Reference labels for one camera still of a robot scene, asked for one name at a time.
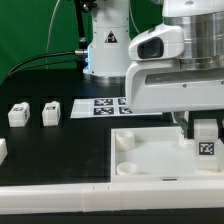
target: warning label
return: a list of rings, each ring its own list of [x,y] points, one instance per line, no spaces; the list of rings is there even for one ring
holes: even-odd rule
[[[117,39],[112,31],[110,31],[105,43],[112,43],[112,44],[117,43]]]

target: black cable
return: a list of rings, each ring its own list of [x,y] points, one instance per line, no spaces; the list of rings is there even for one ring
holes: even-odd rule
[[[61,56],[66,56],[66,55],[75,55],[75,52],[74,51],[68,51],[68,52],[59,52],[59,53],[52,53],[52,54],[43,54],[43,55],[39,55],[39,56],[36,56],[36,57],[33,57],[33,58],[29,58],[25,61],[22,61],[21,63],[19,63],[18,65],[16,65],[15,67],[13,67],[9,73],[6,75],[6,78],[8,76],[10,76],[10,74],[14,73],[17,71],[18,68],[20,68],[21,66],[27,64],[27,63],[30,63],[32,61],[36,61],[36,60],[39,60],[39,59],[42,59],[42,58],[53,58],[53,57],[61,57]]]
[[[79,32],[79,48],[85,49],[87,48],[87,41],[85,37],[85,30],[84,30],[80,0],[74,0],[74,4],[75,4],[77,25],[78,25],[78,32]]]
[[[44,64],[39,64],[39,65],[29,66],[29,67],[22,68],[22,69],[19,69],[19,70],[16,70],[16,71],[10,73],[9,75],[6,76],[5,79],[8,79],[8,78],[12,77],[15,73],[17,73],[17,72],[21,72],[21,71],[24,71],[24,70],[33,69],[33,68],[38,68],[38,67],[46,66],[46,65],[57,65],[57,64],[70,63],[70,62],[76,62],[76,60],[73,59],[73,60],[66,60],[66,61],[59,61],[59,62],[51,62],[51,63],[47,63],[47,64],[44,63]]]

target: black work surface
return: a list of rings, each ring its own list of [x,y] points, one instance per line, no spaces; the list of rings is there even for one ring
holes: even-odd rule
[[[109,182],[111,129],[172,125],[167,115],[70,119],[74,99],[124,95],[124,85],[83,81],[74,70],[27,71],[6,80],[0,86],[0,138],[7,140],[8,156],[0,186]],[[52,101],[61,103],[62,117],[58,127],[46,128],[41,113]],[[30,104],[31,118],[25,128],[9,128],[7,114],[22,102]],[[49,222],[224,223],[224,209],[0,216],[4,224]]]
[[[74,70],[29,71],[6,80],[0,87],[0,137],[7,139],[8,157],[0,186],[109,182],[112,128],[170,124],[161,116],[70,119],[74,99],[124,95],[124,84],[80,80]],[[52,101],[61,103],[60,124],[43,127],[42,110]],[[9,128],[7,114],[22,102],[31,107],[26,127]]]

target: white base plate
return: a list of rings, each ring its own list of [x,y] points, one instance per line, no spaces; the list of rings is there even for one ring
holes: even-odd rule
[[[133,114],[127,107],[126,98],[77,99],[71,118],[119,117],[137,115],[162,115],[162,113]]]

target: green backdrop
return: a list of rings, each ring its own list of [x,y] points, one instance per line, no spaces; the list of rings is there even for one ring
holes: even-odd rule
[[[24,59],[46,53],[48,29],[57,0],[7,0],[0,3],[0,83],[8,71]],[[161,23],[161,6],[150,0],[131,0],[139,30]],[[88,41],[91,41],[91,15],[83,15]],[[52,30],[49,52],[74,50],[78,32],[73,0],[61,0]],[[130,36],[136,36],[131,24]],[[74,67],[75,64],[49,68]]]

